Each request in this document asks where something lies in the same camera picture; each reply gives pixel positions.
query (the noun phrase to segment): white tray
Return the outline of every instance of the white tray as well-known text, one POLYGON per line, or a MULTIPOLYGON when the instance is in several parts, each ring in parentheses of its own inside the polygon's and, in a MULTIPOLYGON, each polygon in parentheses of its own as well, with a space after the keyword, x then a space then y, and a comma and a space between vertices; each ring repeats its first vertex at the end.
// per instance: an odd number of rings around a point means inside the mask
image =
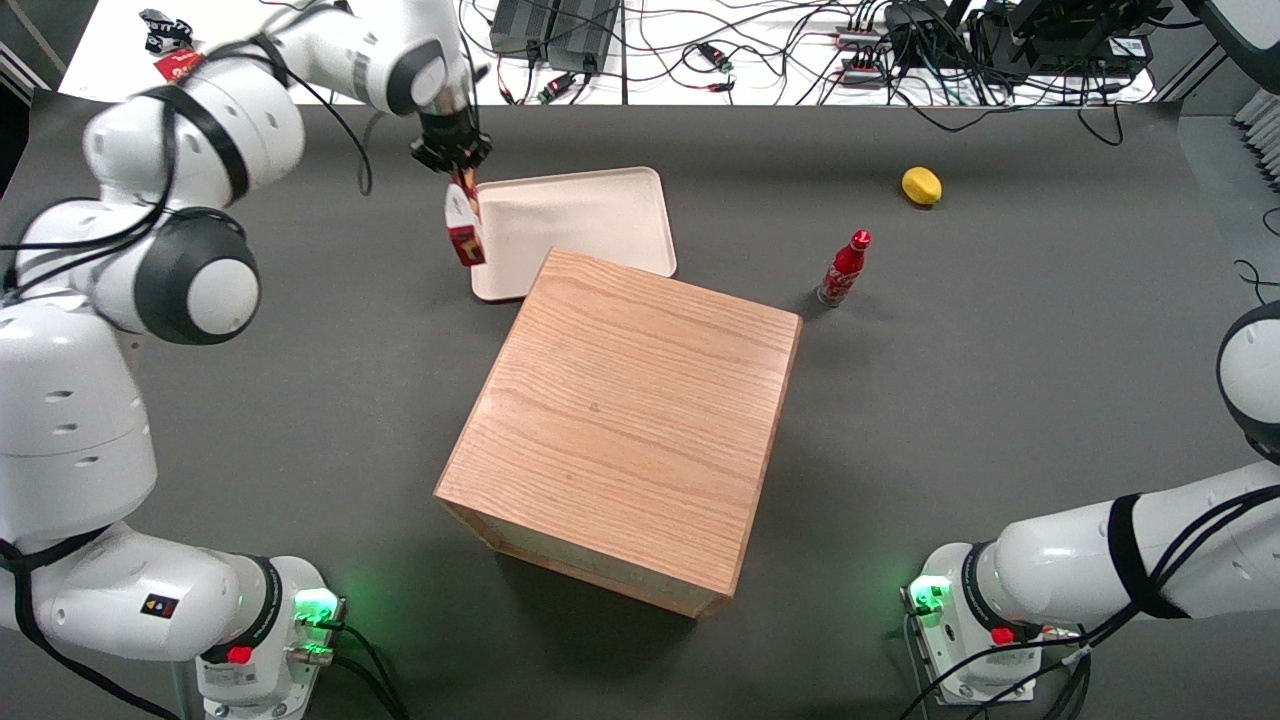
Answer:
POLYGON ((652 168, 492 182, 477 191, 485 264, 471 268, 471 292, 481 300, 529 295, 552 247, 676 274, 667 201, 652 168))

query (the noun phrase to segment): lemon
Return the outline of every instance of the lemon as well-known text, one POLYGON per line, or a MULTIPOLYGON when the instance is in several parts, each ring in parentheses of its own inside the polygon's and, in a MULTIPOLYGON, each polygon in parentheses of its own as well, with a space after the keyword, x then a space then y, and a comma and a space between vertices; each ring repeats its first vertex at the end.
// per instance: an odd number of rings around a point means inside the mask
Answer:
POLYGON ((902 176, 902 192, 916 205, 933 205, 942 200, 942 181, 928 168, 911 168, 902 176))

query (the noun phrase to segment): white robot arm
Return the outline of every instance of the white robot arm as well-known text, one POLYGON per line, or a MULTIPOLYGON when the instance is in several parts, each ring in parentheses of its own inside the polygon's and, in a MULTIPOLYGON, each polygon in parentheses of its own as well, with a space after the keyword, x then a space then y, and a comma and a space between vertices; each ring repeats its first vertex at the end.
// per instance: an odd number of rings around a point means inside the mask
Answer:
POLYGON ((1280 610, 1280 302, 1252 310, 1228 331, 1219 387, 1245 441, 1266 460, 1184 487, 1126 496, 1014 523, 986 543, 951 543, 924 562, 904 600, 943 703, 1033 697, 1023 683, 1041 664, 1023 647, 1052 628, 1089 628, 1132 609, 1138 618, 1210 618, 1280 610), (1252 498, 1247 510, 1235 509, 1252 498), (1221 512, 1164 584, 1161 560, 1188 547, 1206 512, 1221 512), (991 648, 1007 648, 984 653, 991 648))
POLYGON ((257 268, 220 209, 298 163, 288 83, 419 113, 413 156, 434 170, 484 159, 451 3, 366 4, 365 17, 329 5, 279 15, 179 83, 102 111, 84 132, 100 197, 58 202, 22 233, 0 307, 0 625, 100 687, 110 682, 49 641, 196 659, 218 717, 306 710, 308 662, 323 661, 329 633, 298 619, 334 619, 337 597, 303 560, 189 547, 123 523, 157 474, 132 373, 147 334, 211 345, 253 318, 257 268))

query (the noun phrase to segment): white table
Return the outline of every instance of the white table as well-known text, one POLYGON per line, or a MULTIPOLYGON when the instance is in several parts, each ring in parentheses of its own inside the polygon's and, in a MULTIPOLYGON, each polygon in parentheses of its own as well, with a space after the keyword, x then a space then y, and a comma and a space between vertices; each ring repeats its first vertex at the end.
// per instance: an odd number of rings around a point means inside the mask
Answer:
MULTIPOLYGON (((294 0, 303 4, 305 0, 294 0)), ((358 13, 360 3, 389 1, 389 0, 353 0, 352 6, 358 13)), ((530 0, 543 3, 545 0, 530 0)), ((707 0, 625 0, 627 12, 625 14, 626 38, 631 46, 626 54, 627 76, 632 79, 627 87, 626 101, 631 105, 723 105, 730 102, 728 94, 713 94, 700 90, 682 87, 671 77, 644 81, 664 73, 681 55, 682 49, 696 40, 712 38, 730 42, 754 45, 764 54, 773 49, 763 42, 782 46, 787 33, 796 20, 810 13, 812 6, 792 6, 797 0, 773 0, 760 3, 760 0, 724 0, 726 3, 741 5, 731 8, 718 1, 707 0), (708 15, 696 15, 687 12, 699 8, 704 13, 717 15, 727 22, 736 22, 751 15, 763 17, 744 22, 736 32, 726 29, 724 24, 708 15), (668 47, 658 53, 648 47, 668 47)), ((877 32, 883 32, 883 9, 886 3, 877 3, 876 27, 877 32)), ((472 51, 476 64, 486 63, 492 70, 497 69, 497 56, 488 51, 489 26, 485 18, 493 17, 497 0, 460 0, 458 9, 462 27, 474 38, 472 51)), ((67 74, 59 86, 59 92, 100 100, 106 102, 120 101, 129 95, 146 90, 163 82, 163 78, 152 67, 155 58, 143 50, 146 28, 138 19, 138 12, 145 8, 155 8, 172 18, 180 18, 191 23, 195 28, 197 42, 201 47, 214 46, 221 42, 238 40, 256 32, 262 23, 278 12, 278 6, 262 5, 256 0, 99 0, 88 26, 84 29, 83 40, 67 69, 67 74)), ((815 14, 805 28, 808 32, 833 32, 837 24, 845 24, 849 12, 840 6, 823 8, 815 14)), ((617 31, 621 32, 621 23, 617 31)), ((833 70, 832 64, 836 58, 835 40, 831 37, 810 36, 803 38, 794 49, 787 61, 787 81, 783 82, 765 68, 765 60, 746 51, 733 55, 736 81, 732 92, 732 101, 737 105, 794 105, 805 91, 814 85, 818 72, 833 70)), ((696 67, 705 67, 700 55, 690 58, 696 67)), ((768 58, 774 68, 781 68, 781 56, 768 58)), ((676 77, 689 85, 708 85, 723 82, 723 74, 699 74, 689 68, 675 70, 676 77)), ((577 100, 579 104, 591 105, 618 105, 623 101, 622 92, 622 44, 616 37, 609 47, 609 58, 605 61, 603 76, 593 78, 590 86, 577 100)), ((562 74, 545 65, 534 70, 530 88, 530 101, 532 96, 552 78, 562 74)), ((911 78, 900 86, 900 95, 890 99, 883 87, 867 90, 837 88, 826 97, 827 105, 905 105, 906 99, 915 105, 977 105, 977 91, 969 83, 947 83, 948 90, 943 90, 938 81, 925 70, 910 70, 911 78)), ((502 76, 512 92, 520 97, 529 79, 529 68, 522 59, 507 58, 502 63, 502 76)), ((1061 87, 1064 90, 1079 88, 1079 78, 1059 79, 1053 77, 1036 78, 1042 83, 1061 87)), ((827 95, 824 83, 808 97, 803 104, 814 105, 820 96, 827 95)), ((298 102, 314 104, 316 100, 302 87, 293 88, 293 96, 298 102)), ((1115 102, 1139 102, 1155 95, 1149 73, 1142 73, 1128 88, 1107 97, 1115 102)), ((498 73, 490 72, 479 85, 479 97, 483 105, 502 105, 502 96, 498 94, 498 73)), ((1004 90, 992 92, 992 97, 1000 102, 1010 102, 1005 97, 1004 90)), ((338 97, 339 102, 353 102, 353 100, 338 97)), ((1036 87, 1018 87, 1011 104, 1060 104, 1064 96, 1056 91, 1036 87)), ((1078 101, 1078 96, 1068 95, 1070 102, 1078 101)), ((1100 102, 1101 97, 1094 94, 1092 102, 1100 102)))

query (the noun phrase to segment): wooden cube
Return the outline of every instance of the wooden cube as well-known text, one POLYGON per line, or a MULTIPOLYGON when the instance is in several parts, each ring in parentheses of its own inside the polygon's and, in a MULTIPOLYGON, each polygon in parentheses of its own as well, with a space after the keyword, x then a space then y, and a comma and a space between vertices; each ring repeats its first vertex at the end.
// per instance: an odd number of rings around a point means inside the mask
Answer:
POLYGON ((705 616, 737 587, 800 324, 553 250, 435 497, 499 552, 705 616))

